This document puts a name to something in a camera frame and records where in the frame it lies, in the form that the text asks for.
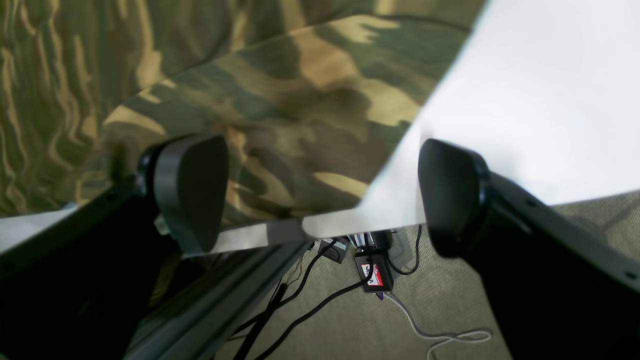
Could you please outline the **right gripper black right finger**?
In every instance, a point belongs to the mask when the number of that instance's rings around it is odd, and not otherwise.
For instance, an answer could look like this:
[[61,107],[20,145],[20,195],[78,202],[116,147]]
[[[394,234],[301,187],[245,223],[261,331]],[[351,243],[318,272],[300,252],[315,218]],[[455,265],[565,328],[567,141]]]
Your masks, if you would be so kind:
[[515,296],[519,286],[639,299],[636,260],[491,171],[479,153],[428,139],[417,173],[436,252],[465,260],[490,296]]

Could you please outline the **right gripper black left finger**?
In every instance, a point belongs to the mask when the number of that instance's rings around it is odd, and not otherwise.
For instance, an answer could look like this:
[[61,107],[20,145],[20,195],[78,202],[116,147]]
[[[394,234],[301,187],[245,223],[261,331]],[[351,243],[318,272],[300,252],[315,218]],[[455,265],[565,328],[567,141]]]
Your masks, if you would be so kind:
[[229,176],[221,134],[192,134],[151,146],[137,169],[68,216],[1,254],[1,279],[60,261],[113,256],[119,264],[160,249],[162,216],[187,252],[217,241]]

